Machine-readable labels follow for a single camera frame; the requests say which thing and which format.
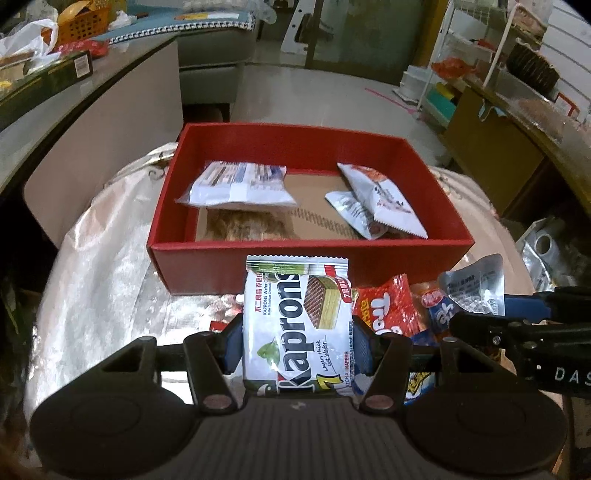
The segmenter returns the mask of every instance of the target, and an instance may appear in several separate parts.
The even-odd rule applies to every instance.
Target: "wafer image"
[[[304,296],[304,310],[315,328],[335,328],[340,298],[339,287],[332,278],[310,276]]]

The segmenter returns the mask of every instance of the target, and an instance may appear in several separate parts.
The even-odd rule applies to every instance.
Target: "snack package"
[[[439,288],[436,281],[415,283],[410,290],[423,325],[431,329],[437,340],[447,336],[449,321],[459,311],[456,304]]]
[[[423,330],[422,332],[412,336],[413,344],[415,345],[427,345],[437,346],[437,341],[430,330]],[[358,373],[355,375],[353,381],[353,392],[360,399],[365,395],[373,377]],[[408,377],[408,387],[405,396],[404,403],[408,404],[415,400],[417,397],[430,390],[435,386],[436,375],[429,372],[411,372]]]
[[[505,277],[501,254],[439,275],[437,282],[461,309],[471,313],[505,314]]]
[[[352,291],[344,258],[249,255],[245,387],[259,395],[349,389]]]
[[[421,331],[421,318],[405,274],[392,277],[381,287],[357,288],[356,293],[353,315],[376,334],[394,332],[412,337]]]
[[[361,205],[353,193],[329,192],[326,200],[363,238],[376,240],[388,231],[388,227],[374,221],[369,210]]]
[[[63,54],[72,53],[73,51],[90,52],[93,59],[99,59],[109,53],[109,40],[77,40],[65,43],[57,47],[54,52],[61,52]]]
[[[283,183],[286,171],[285,167],[214,161],[179,201],[226,210],[296,207]]]
[[[427,238],[427,231],[414,210],[386,175],[359,165],[337,165],[351,184],[355,196],[373,216],[373,220],[396,230]]]

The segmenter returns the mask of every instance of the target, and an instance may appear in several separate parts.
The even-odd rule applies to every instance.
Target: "cardboard box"
[[[310,194],[314,180],[305,177],[328,177],[337,186],[342,185],[338,161],[375,168],[397,184],[429,239],[195,241],[199,210],[176,200],[213,160],[287,166],[289,182],[291,176],[304,180],[302,202],[306,204],[301,207],[312,212],[324,209],[327,202],[321,202],[319,194]],[[294,225],[300,220],[294,218]],[[445,192],[404,139],[295,125],[188,124],[160,193],[148,252],[171,293],[223,294],[243,292],[248,254],[345,257],[353,285],[371,286],[400,273],[408,274],[411,283],[434,280],[472,244]]]
[[[285,176],[285,189],[291,194],[298,204],[298,208],[291,210],[276,210],[271,213],[251,212],[221,212],[215,210],[200,209],[197,218],[195,241],[223,239],[219,238],[219,225],[223,219],[239,219],[244,216],[248,219],[261,219],[258,225],[255,223],[255,232],[260,233],[259,227],[265,222],[273,223],[274,232],[280,232],[284,239],[291,240],[357,240],[360,235],[332,208],[324,198],[328,192],[349,190],[345,180],[338,175],[306,175],[288,173]],[[248,237],[249,232],[240,232],[242,235],[234,237]]]

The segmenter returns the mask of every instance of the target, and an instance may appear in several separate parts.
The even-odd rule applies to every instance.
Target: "red snack package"
[[[356,290],[358,296],[353,315],[361,318],[378,335],[394,332],[411,337],[423,330],[405,274],[396,275],[381,287]]]
[[[54,51],[61,53],[72,53],[73,51],[86,51],[90,52],[93,59],[104,57],[109,53],[109,40],[97,41],[97,40],[78,40],[70,43],[64,43],[57,47]]]

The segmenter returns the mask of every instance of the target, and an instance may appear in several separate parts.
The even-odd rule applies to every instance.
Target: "silver snack package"
[[[443,292],[467,312],[505,314],[505,277],[501,254],[482,257],[461,270],[444,272],[437,282]]]
[[[352,192],[328,192],[325,198],[363,238],[376,240],[388,231],[388,227],[374,221],[370,211]]]

